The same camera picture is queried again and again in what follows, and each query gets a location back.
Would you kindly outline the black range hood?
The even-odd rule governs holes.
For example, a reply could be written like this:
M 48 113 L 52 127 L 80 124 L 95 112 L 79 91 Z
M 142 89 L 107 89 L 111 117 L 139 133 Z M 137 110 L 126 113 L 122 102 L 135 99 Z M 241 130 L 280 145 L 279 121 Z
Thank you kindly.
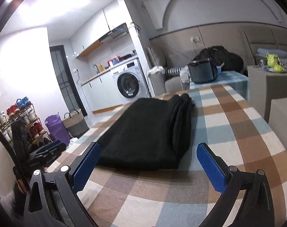
M 99 41 L 103 44 L 109 43 L 113 40 L 117 40 L 122 36 L 129 34 L 128 27 L 126 23 L 121 24 L 120 26 L 114 28 L 113 30 L 109 31 L 105 35 L 103 35 Z

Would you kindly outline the purple bag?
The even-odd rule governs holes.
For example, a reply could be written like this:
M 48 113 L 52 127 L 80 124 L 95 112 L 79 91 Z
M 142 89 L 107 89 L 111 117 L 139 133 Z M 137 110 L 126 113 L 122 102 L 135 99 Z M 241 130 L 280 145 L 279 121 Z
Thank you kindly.
M 45 125 L 56 140 L 60 140 L 66 146 L 69 145 L 71 137 L 59 114 L 48 116 L 45 119 Z

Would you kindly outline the white washing machine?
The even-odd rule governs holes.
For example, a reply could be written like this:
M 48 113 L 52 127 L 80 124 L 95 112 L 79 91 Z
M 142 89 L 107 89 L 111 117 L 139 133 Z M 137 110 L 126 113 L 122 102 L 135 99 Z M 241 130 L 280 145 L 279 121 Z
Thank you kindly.
M 138 58 L 126 61 L 111 71 L 120 102 L 125 105 L 139 98 L 150 98 L 143 70 Z

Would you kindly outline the checkered plaid tablecloth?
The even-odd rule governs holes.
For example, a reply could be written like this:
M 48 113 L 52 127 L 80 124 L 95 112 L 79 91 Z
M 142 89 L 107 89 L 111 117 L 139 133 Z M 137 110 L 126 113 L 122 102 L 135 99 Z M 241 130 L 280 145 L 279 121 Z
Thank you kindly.
M 99 226 L 199 226 L 219 193 L 201 167 L 196 149 L 206 143 L 227 165 L 265 171 L 275 224 L 287 219 L 287 151 L 270 126 L 228 85 L 189 92 L 195 103 L 192 138 L 179 168 L 120 172 L 95 168 L 83 191 L 83 205 Z

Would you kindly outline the grey cardboard box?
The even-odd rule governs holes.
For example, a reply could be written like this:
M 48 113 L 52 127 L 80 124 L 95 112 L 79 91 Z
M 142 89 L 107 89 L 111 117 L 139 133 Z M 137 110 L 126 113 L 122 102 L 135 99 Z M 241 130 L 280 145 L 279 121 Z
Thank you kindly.
M 287 73 L 262 71 L 258 66 L 248 66 L 250 105 L 269 121 L 271 101 L 287 97 Z

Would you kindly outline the black knit sweater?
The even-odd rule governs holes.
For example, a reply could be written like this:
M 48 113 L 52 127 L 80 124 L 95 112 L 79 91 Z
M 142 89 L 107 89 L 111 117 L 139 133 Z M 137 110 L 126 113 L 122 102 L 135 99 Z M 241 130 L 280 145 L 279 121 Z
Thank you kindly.
M 190 147 L 194 106 L 188 94 L 136 100 L 98 139 L 98 165 L 136 171 L 177 169 Z

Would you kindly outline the woven laundry basket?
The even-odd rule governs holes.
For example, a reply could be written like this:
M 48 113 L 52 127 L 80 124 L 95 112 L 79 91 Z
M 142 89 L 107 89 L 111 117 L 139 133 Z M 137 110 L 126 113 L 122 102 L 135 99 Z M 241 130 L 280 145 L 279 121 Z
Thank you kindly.
M 62 123 L 72 137 L 80 138 L 89 130 L 81 109 L 72 109 L 70 112 L 65 113 Z

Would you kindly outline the shoe rack with shoes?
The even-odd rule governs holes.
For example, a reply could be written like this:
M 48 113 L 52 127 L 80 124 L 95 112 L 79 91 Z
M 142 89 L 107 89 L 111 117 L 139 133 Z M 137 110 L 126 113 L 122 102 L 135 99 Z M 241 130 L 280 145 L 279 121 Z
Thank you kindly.
M 20 125 L 25 133 L 26 144 L 31 152 L 51 143 L 51 137 L 43 128 L 41 119 L 28 97 L 17 99 L 6 111 L 0 112 L 0 131 L 10 145 L 13 145 L 14 122 Z

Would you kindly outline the black backpack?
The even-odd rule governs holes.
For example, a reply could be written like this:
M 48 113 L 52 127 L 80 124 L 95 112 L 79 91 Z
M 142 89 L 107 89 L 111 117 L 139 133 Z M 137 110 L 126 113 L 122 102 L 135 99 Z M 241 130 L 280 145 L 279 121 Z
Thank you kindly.
M 212 61 L 221 67 L 221 71 L 235 71 L 240 73 L 243 70 L 243 59 L 235 53 L 229 52 L 223 46 L 212 46 L 201 50 L 195 57 L 194 61 L 211 58 Z

